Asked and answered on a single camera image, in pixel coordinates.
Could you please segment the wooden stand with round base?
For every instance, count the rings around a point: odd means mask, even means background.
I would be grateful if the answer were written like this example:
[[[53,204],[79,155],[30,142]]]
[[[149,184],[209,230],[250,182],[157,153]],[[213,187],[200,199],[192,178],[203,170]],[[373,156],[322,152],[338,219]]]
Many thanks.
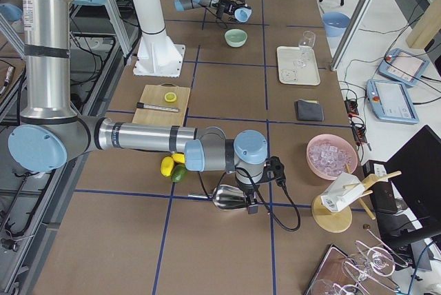
[[[370,174],[361,183],[365,187],[365,191],[361,194],[359,198],[356,199],[361,206],[365,209],[368,216],[375,220],[376,217],[373,212],[367,207],[366,203],[361,199],[362,197],[371,194],[373,191],[370,190],[375,183],[380,181],[387,181],[388,179],[401,175],[401,171],[392,172],[390,174],[385,174],[384,176],[377,176],[375,174]],[[311,204],[311,212],[315,222],[324,230],[331,233],[341,233],[349,228],[352,222],[352,212],[349,205],[343,209],[341,212],[330,212],[320,200],[320,194],[313,200]]]

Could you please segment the white carton on stand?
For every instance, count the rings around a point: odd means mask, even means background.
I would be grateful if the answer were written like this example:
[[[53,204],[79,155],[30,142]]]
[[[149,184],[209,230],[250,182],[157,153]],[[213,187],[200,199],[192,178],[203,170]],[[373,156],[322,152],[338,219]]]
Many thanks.
[[[364,191],[365,187],[357,176],[343,172],[320,195],[320,200],[330,212],[341,212]]]

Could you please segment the whole yellow lemon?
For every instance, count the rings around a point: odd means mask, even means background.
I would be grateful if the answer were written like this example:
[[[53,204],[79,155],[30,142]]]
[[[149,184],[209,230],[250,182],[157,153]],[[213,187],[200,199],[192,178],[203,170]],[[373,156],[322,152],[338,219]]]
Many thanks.
[[[182,153],[173,153],[172,159],[174,160],[175,163],[185,164],[185,155]]]

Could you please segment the clear wine glass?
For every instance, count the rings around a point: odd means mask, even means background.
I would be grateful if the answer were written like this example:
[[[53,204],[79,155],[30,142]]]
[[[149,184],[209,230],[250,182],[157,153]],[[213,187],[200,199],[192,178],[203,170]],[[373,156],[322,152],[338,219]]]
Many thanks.
[[[316,34],[310,30],[304,31],[302,37],[298,41],[298,54],[294,61],[294,65],[298,68],[304,68],[311,60],[312,51],[316,41]]]

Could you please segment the pink bowl of ice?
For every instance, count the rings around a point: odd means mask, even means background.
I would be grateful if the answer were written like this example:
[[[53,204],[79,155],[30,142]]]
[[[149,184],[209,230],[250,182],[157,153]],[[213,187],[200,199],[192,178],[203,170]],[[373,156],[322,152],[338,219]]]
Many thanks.
[[[334,134],[319,134],[307,144],[307,164],[322,179],[335,180],[343,172],[353,174],[358,155],[353,146]]]

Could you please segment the green bowl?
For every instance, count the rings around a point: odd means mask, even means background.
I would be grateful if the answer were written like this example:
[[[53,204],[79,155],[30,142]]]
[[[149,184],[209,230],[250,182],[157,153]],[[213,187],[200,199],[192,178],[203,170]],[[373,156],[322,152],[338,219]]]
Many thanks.
[[[225,32],[224,38],[228,46],[239,48],[247,42],[248,34],[241,29],[231,29]]]

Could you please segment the steel ice scoop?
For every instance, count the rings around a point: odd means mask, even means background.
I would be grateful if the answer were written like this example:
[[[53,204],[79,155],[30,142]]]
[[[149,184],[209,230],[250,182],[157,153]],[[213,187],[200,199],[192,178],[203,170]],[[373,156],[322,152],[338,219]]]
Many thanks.
[[[237,187],[221,184],[211,194],[189,193],[193,199],[208,199],[221,210],[238,210],[247,207],[244,193]]]

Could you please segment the cream bear serving tray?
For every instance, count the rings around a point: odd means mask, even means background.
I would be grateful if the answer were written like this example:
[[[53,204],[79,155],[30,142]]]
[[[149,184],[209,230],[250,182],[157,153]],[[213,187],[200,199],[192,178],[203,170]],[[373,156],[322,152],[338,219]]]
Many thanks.
[[[287,85],[320,84],[320,75],[314,51],[304,47],[279,46],[276,48],[278,79]]]

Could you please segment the blue teach pendant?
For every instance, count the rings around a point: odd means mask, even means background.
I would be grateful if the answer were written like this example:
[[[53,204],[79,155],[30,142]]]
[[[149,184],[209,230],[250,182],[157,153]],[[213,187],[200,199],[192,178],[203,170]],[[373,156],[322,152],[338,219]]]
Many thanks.
[[[428,65],[428,60],[400,48],[395,48],[382,60],[378,71],[388,79],[413,87]]]
[[[404,83],[369,79],[366,93],[375,116],[381,121],[417,124],[419,117]]]

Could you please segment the blue teach pendant far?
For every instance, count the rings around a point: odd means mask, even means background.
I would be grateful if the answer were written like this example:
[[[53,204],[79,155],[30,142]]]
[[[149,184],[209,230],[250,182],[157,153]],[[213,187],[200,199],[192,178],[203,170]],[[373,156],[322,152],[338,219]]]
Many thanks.
[[[378,71],[388,79],[413,87],[428,65],[428,60],[400,48],[395,48],[382,60]]]

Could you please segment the lemon half slice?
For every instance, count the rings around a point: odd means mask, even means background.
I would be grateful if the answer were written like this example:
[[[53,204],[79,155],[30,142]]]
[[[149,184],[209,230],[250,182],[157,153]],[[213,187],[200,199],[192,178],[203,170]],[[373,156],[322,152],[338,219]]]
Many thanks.
[[[167,103],[177,102],[177,94],[175,92],[166,92],[164,95],[164,101]]]

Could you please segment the light blue cup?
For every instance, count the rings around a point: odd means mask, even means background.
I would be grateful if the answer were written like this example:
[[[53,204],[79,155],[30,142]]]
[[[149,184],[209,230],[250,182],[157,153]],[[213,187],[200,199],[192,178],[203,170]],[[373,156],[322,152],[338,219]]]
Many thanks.
[[[240,23],[246,23],[252,15],[252,9],[246,7],[240,7],[235,9],[234,18]]]

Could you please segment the black laptop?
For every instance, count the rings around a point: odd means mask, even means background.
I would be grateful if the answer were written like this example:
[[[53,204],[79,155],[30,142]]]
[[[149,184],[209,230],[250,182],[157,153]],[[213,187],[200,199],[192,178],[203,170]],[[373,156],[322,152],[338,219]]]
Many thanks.
[[[440,137],[423,126],[385,164],[388,173],[401,175],[373,187],[371,197],[377,213],[381,237],[393,247],[432,238],[440,246]],[[395,187],[422,227],[411,235],[410,225],[404,225],[403,215],[392,213]]]

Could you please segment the blue bowl with fork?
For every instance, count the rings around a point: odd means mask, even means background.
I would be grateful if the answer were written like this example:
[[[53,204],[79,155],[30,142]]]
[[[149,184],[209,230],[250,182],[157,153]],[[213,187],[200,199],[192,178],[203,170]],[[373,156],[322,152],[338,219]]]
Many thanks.
[[[345,33],[351,19],[341,12],[326,12],[322,15],[322,22],[327,37],[340,37]]]

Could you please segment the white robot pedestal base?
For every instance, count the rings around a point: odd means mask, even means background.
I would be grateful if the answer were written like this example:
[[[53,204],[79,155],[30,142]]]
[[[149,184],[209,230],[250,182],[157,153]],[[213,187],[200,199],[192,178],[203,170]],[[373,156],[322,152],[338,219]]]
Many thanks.
[[[141,29],[134,74],[179,77],[185,46],[175,44],[168,36],[161,0],[133,0],[133,2]]]

